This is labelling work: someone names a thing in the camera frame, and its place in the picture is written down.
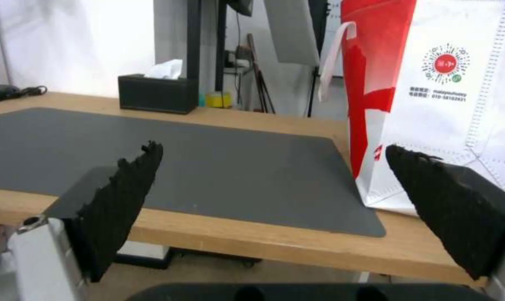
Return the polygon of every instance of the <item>floor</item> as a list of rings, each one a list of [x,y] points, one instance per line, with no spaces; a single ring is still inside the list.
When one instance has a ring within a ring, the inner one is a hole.
[[[125,300],[162,283],[185,282],[355,282],[356,274],[344,270],[262,261],[245,268],[236,261],[198,255],[177,257],[167,270],[132,265],[111,265],[99,283],[89,285],[89,300]]]

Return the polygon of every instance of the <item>gray desk mat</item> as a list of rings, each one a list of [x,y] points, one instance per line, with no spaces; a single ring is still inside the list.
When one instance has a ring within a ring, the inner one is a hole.
[[[164,156],[144,207],[381,237],[330,139],[33,108],[0,115],[0,189],[60,196],[96,166]]]

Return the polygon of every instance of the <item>red and white paper bag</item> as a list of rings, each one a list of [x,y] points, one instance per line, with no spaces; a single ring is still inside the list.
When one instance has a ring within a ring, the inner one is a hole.
[[[365,205],[415,214],[390,144],[469,166],[505,190],[505,0],[344,0],[351,168]]]

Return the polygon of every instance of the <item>black tissue box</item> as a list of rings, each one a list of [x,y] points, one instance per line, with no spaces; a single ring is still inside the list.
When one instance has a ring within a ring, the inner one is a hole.
[[[121,109],[187,114],[199,103],[199,81],[119,76]]]

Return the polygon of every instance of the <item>white ribbon handle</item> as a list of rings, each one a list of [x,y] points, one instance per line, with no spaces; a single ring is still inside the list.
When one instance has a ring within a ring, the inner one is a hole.
[[[319,78],[318,97],[321,102],[329,99],[329,86],[331,84],[332,74],[334,73],[334,66],[337,62],[338,56],[340,55],[342,38],[344,37],[346,30],[348,40],[356,38],[356,23],[353,21],[344,22],[340,25],[340,27],[338,27],[338,30],[336,30],[336,36],[334,36],[331,49],[329,50],[329,55],[327,55],[327,59],[323,65],[323,72]]]

